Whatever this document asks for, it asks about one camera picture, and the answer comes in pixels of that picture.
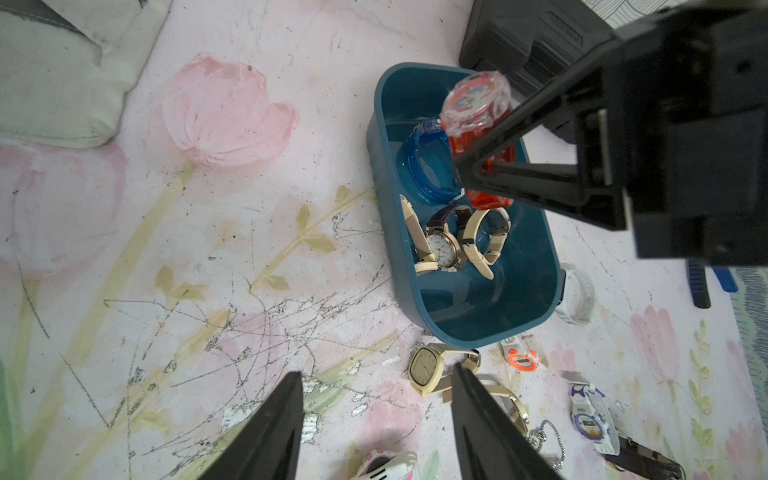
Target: chain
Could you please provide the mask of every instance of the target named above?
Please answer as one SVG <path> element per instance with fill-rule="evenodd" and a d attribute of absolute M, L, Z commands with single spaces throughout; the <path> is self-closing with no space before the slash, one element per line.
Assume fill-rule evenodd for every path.
<path fill-rule="evenodd" d="M 551 464 L 552 468 L 559 470 L 560 468 L 563 468 L 563 462 L 565 462 L 565 447 L 563 446 L 563 441 L 560 439 L 560 433 L 554 427 L 552 422 L 545 419 L 543 422 L 541 422 L 541 426 L 538 429 L 531 430 L 531 432 L 528 433 L 528 442 L 530 442 L 531 446 L 536 449 L 536 452 L 540 452 L 541 447 L 547 440 L 547 435 L 544 433 L 544 425 L 546 424 L 549 424 L 549 426 L 552 427 L 552 430 L 554 430 L 554 436 L 558 439 L 558 445 L 560 445 L 560 459 Z"/>

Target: black plastic box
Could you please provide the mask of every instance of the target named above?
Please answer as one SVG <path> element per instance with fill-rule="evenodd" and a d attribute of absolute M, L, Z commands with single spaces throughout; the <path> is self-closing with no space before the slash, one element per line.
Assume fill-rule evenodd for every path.
<path fill-rule="evenodd" d="M 528 98 L 612 31 L 581 0 L 475 0 L 458 64 L 498 70 Z M 574 143 L 568 119 L 545 127 Z"/>

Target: watch face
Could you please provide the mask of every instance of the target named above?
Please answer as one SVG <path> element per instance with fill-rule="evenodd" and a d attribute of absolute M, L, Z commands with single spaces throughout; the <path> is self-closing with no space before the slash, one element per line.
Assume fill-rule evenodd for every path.
<path fill-rule="evenodd" d="M 434 233 L 427 237 L 427 243 L 429 244 L 429 248 L 432 249 L 432 253 L 435 254 L 437 266 L 440 268 L 454 266 L 457 260 L 457 252 L 451 240 L 444 235 Z"/>
<path fill-rule="evenodd" d="M 531 368 L 534 365 L 534 363 L 531 360 L 529 360 L 528 357 L 525 357 L 525 356 L 522 356 L 522 355 L 520 355 L 520 356 L 511 356 L 509 358 L 510 358 L 511 361 L 517 362 L 517 363 L 520 364 L 520 366 L 525 367 L 525 368 Z"/>
<path fill-rule="evenodd" d="M 585 437 L 590 440 L 600 440 L 603 438 L 603 429 L 600 424 L 584 413 L 576 415 L 574 418 L 574 425 L 576 429 Z"/>
<path fill-rule="evenodd" d="M 435 375 L 437 368 L 437 356 L 427 349 L 416 352 L 411 362 L 411 378 L 417 384 L 424 386 Z"/>

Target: robotic arm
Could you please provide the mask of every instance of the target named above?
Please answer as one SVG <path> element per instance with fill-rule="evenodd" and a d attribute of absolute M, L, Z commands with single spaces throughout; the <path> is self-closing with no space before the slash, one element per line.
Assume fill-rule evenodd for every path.
<path fill-rule="evenodd" d="M 481 166 L 552 118 L 578 163 Z M 640 258 L 768 264 L 768 2 L 689 2 L 614 31 L 454 158 L 467 188 L 609 230 Z"/>

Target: blue plastic bin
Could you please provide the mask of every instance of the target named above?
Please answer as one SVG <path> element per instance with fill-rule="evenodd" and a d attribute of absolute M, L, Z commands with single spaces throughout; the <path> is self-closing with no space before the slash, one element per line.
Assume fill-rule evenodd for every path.
<path fill-rule="evenodd" d="M 439 116 L 445 96 L 471 73 L 438 65 L 395 65 L 376 86 L 366 135 L 397 301 L 416 325 L 462 348 L 498 342 L 544 322 L 562 288 L 547 218 L 541 209 L 522 202 L 507 209 L 512 226 L 501 258 L 491 267 L 493 280 L 471 263 L 455 273 L 415 274 L 399 195 L 411 202 L 422 226 L 444 205 L 417 188 L 401 146 L 420 120 Z M 522 141 L 515 153 L 517 161 L 528 162 Z M 478 232 L 477 240 L 483 251 L 488 237 Z"/>

